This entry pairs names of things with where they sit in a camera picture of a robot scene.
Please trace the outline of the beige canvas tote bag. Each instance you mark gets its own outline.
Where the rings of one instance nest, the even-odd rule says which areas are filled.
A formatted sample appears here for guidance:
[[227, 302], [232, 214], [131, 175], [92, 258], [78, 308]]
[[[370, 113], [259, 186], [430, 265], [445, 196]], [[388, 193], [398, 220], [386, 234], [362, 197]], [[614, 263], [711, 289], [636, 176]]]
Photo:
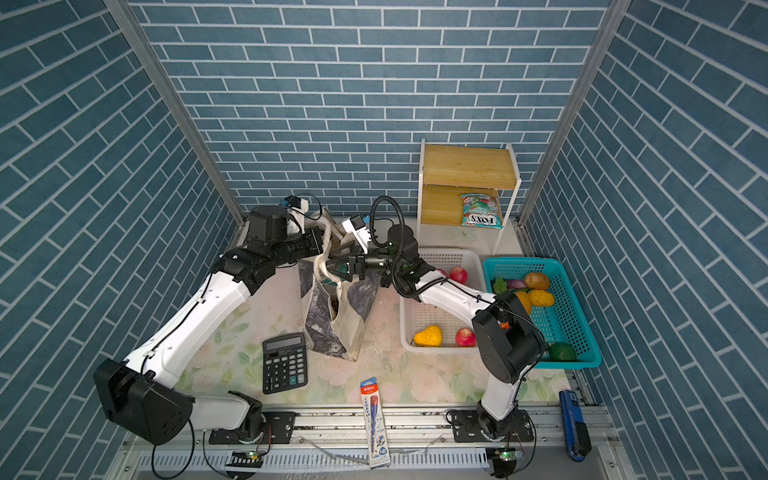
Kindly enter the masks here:
[[358, 360], [366, 323], [373, 309], [380, 275], [367, 271], [345, 280], [331, 271], [334, 247], [357, 244], [327, 210], [309, 225], [321, 230], [323, 252], [298, 262], [303, 325], [311, 350], [346, 361]]

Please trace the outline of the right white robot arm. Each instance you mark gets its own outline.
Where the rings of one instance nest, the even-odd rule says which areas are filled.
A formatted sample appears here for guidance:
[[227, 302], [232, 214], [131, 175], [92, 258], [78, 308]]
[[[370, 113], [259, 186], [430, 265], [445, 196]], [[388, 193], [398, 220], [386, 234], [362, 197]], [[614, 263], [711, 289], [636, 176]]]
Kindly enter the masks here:
[[514, 423], [522, 418], [517, 401], [520, 387], [548, 349], [519, 297], [513, 292], [493, 295], [471, 289], [449, 279], [420, 256], [403, 260], [384, 249], [354, 254], [341, 263], [341, 272], [349, 278], [376, 271], [401, 297], [438, 307], [469, 326], [489, 372], [477, 407], [480, 430], [490, 440], [510, 434]]

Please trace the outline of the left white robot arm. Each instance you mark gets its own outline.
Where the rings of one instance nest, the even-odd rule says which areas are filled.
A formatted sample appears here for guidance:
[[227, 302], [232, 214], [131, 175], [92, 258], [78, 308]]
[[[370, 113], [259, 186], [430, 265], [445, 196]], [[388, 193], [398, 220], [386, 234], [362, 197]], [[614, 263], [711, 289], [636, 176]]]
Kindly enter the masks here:
[[221, 255], [201, 288], [149, 340], [124, 359], [107, 359], [96, 368], [106, 418], [155, 446], [185, 427], [229, 431], [241, 443], [260, 440], [260, 401], [236, 391], [193, 397], [175, 386], [199, 348], [278, 267], [322, 251], [321, 231], [309, 228], [285, 241], [253, 242]]

